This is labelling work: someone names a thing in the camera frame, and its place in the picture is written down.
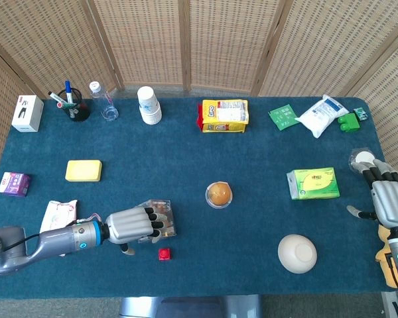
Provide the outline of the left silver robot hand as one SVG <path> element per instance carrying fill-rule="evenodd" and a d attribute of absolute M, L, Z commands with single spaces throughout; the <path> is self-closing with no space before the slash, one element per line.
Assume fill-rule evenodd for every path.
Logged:
<path fill-rule="evenodd" d="M 129 242 L 145 237 L 151 238 L 153 244 L 159 242 L 168 227 L 168 218 L 154 207 L 137 206 L 112 213 L 104 225 L 107 240 L 119 245 L 122 253 L 133 256 L 135 251 L 129 247 Z"/>

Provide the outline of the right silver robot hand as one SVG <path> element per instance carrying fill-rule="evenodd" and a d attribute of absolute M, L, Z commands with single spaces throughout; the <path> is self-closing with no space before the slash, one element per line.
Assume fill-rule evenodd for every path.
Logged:
<path fill-rule="evenodd" d="M 372 163 L 351 162 L 350 166 L 367 182 L 375 211 L 365 212 L 349 205 L 348 212 L 360 219 L 377 220 L 386 229 L 398 227 L 398 171 L 379 159 Z"/>

